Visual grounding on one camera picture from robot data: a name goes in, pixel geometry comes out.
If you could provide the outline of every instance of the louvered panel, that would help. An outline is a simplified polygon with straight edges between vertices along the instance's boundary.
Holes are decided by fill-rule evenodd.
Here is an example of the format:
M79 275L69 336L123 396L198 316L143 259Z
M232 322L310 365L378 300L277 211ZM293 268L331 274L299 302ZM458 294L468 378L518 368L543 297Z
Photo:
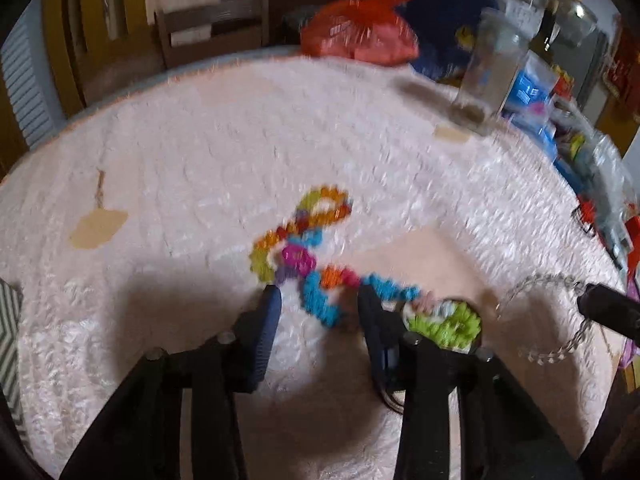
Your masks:
M54 124L34 74L24 14L0 49L0 60L15 119L31 149L47 139Z

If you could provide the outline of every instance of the transparent jar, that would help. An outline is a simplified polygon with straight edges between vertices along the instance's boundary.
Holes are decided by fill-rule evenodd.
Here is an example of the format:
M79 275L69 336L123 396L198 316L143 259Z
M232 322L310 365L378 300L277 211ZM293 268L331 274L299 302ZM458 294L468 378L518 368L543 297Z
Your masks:
M450 118L487 136L523 66L529 40L498 10L484 9L481 17L476 45L451 105Z

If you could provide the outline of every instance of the chair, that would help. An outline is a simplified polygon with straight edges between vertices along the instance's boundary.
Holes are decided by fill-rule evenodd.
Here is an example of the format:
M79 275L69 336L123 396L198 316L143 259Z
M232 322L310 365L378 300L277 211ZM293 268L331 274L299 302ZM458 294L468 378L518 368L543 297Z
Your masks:
M175 12L158 10L155 15L167 68L269 43L269 0L221 0ZM208 40L172 45L171 34L204 25L211 25Z

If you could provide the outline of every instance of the transparent bracelet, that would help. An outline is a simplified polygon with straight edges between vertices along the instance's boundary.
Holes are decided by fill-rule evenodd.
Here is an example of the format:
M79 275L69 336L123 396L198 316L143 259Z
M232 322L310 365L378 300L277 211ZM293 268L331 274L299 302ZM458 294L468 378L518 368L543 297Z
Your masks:
M519 282L516 286L514 286L507 294L504 299L498 303L495 307L495 311L497 314L497 318L500 319L500 314L505 309L505 307L509 306L511 301L519 295L521 292L529 292L534 286L539 285L554 285L565 288L569 292L574 292L576 296L581 296L586 291L586 283L580 280L577 280L575 276L558 273L558 274L542 274L540 272L536 272L532 276L527 276ZM521 357L526 357L530 362L535 362L539 365L544 364L553 364L558 361L563 361L567 358L569 354L575 352L575 350L580 346L581 343L587 337L587 332L591 328L591 320L583 319L580 323L580 328L574 334L574 336L569 339L565 344L563 344L558 350L555 352L548 353L540 353L534 350L527 349L519 349L518 354Z

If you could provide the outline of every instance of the plastic bag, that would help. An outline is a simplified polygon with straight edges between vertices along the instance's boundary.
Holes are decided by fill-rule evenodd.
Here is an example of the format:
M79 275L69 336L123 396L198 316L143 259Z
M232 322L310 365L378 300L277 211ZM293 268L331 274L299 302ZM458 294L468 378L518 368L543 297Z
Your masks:
M391 66L418 56L418 38L394 12L408 0L338 0L300 32L303 54Z

